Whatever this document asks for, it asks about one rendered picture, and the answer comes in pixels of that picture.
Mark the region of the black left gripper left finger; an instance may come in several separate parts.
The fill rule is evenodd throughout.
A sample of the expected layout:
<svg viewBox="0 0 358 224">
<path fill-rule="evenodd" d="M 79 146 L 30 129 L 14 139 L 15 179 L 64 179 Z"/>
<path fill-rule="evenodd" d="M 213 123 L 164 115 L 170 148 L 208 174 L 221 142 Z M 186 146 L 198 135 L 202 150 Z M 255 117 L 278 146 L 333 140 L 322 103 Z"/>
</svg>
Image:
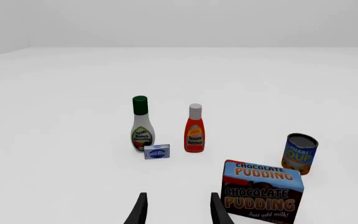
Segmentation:
<svg viewBox="0 0 358 224">
<path fill-rule="evenodd" d="M 139 197 L 125 220 L 124 224 L 145 224 L 147 218 L 147 209 L 148 209 L 148 201 L 147 201 L 147 193 L 142 192 L 139 194 Z"/>
</svg>

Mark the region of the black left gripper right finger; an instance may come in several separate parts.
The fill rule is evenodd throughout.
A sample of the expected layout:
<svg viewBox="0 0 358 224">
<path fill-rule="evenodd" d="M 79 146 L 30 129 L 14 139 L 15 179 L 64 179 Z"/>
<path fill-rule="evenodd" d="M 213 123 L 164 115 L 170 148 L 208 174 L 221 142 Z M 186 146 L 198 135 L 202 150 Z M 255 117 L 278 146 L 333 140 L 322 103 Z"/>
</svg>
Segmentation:
<svg viewBox="0 0 358 224">
<path fill-rule="evenodd" d="M 213 224 L 235 224 L 231 220 L 216 192 L 211 193 L 210 209 Z"/>
</svg>

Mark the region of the chocolate pudding box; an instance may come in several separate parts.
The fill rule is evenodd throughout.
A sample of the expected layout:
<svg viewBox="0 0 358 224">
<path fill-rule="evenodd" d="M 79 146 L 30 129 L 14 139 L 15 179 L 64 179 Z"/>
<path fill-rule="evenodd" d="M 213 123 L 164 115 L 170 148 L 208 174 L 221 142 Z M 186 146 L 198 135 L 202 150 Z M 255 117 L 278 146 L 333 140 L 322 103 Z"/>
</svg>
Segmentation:
<svg viewBox="0 0 358 224">
<path fill-rule="evenodd" d="M 234 160 L 224 162 L 221 201 L 228 213 L 294 224 L 303 192 L 299 171 Z"/>
</svg>

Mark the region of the small blue cream cheese box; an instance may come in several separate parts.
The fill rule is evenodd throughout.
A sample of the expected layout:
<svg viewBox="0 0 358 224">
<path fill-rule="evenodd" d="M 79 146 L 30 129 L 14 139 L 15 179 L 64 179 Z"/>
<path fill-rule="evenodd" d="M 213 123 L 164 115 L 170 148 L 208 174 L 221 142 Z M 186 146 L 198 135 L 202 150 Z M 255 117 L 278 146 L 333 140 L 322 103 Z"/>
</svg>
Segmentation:
<svg viewBox="0 0 358 224">
<path fill-rule="evenodd" d="M 144 147 L 145 160 L 161 159 L 170 157 L 170 145 L 153 145 Z"/>
</svg>

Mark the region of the red tomato ketchup bottle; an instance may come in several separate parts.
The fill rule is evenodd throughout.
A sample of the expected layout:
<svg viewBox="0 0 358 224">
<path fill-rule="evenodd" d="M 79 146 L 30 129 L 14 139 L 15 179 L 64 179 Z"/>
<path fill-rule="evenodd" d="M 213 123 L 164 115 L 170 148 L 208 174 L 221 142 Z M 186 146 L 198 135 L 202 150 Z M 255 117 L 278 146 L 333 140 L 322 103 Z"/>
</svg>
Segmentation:
<svg viewBox="0 0 358 224">
<path fill-rule="evenodd" d="M 202 106 L 194 103 L 189 106 L 189 118 L 184 132 L 184 149 L 186 152 L 203 152 L 205 131 L 202 120 Z"/>
</svg>

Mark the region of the ranch dressing bottle green cap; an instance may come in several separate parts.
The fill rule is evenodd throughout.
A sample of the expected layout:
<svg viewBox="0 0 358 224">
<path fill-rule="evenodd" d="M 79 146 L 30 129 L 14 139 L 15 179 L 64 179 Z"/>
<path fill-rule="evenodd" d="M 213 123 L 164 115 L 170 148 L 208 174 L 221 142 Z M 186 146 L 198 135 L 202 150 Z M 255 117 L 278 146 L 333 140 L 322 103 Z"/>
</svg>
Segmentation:
<svg viewBox="0 0 358 224">
<path fill-rule="evenodd" d="M 146 96 L 132 99 L 134 123 L 131 129 L 131 143 L 138 152 L 144 152 L 145 146 L 154 145 L 155 131 L 149 119 L 148 100 Z"/>
</svg>

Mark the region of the alphabet soup can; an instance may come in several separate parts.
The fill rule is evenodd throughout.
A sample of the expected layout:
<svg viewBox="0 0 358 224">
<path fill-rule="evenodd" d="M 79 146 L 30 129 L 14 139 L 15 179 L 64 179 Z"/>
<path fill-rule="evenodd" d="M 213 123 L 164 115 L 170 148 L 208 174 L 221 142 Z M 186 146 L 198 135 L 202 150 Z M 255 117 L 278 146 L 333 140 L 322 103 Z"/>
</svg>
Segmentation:
<svg viewBox="0 0 358 224">
<path fill-rule="evenodd" d="M 318 147 L 318 141 L 305 134 L 293 133 L 287 136 L 282 157 L 282 167 L 297 170 L 301 175 L 310 172 Z"/>
</svg>

